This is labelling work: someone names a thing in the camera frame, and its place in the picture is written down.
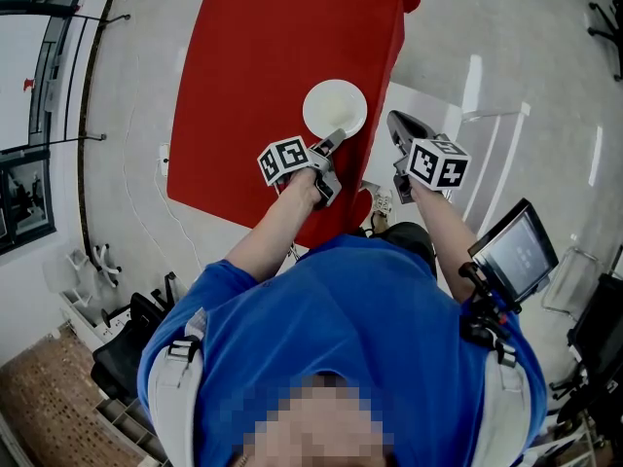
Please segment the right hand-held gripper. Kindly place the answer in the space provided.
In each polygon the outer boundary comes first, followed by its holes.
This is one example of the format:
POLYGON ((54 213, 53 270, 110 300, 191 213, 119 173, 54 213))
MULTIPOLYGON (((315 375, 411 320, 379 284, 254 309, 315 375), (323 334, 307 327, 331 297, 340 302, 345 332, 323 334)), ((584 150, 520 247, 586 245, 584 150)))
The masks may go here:
POLYGON ((413 202, 411 178, 433 192, 460 189, 471 164, 459 144, 436 138, 421 120, 397 110, 387 115, 387 127, 402 158, 395 164, 394 186, 402 204, 413 202))

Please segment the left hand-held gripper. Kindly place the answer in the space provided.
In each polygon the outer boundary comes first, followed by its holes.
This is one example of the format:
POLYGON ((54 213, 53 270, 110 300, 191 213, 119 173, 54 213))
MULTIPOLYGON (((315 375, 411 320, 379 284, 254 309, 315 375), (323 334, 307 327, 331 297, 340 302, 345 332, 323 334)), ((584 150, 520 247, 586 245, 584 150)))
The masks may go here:
POLYGON ((314 185, 320 194, 319 208, 330 206, 342 189, 332 155, 347 138, 342 128, 333 131, 310 147, 301 136, 271 143, 257 158, 260 171, 269 187, 284 185, 289 175, 302 168, 315 171, 314 185))

